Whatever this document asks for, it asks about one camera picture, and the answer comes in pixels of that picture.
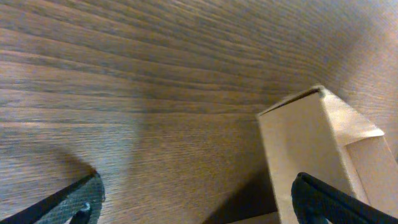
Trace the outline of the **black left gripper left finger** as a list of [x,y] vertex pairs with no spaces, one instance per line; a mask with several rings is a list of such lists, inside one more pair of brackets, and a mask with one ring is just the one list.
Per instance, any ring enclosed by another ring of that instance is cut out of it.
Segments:
[[36,204],[1,220],[2,224],[97,224],[105,190],[99,173],[94,172]]

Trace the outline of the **cardboard box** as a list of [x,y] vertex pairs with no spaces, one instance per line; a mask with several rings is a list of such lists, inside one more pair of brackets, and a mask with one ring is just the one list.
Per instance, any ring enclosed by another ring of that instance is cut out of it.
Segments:
[[397,161],[384,131],[324,86],[288,96],[257,119],[277,211],[248,223],[296,223],[291,188],[300,172],[397,216]]

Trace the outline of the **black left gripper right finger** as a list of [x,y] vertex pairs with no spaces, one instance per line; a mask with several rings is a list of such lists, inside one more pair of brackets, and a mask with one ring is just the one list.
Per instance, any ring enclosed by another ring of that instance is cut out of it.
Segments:
[[300,224],[397,224],[383,213],[305,172],[291,188],[292,205]]

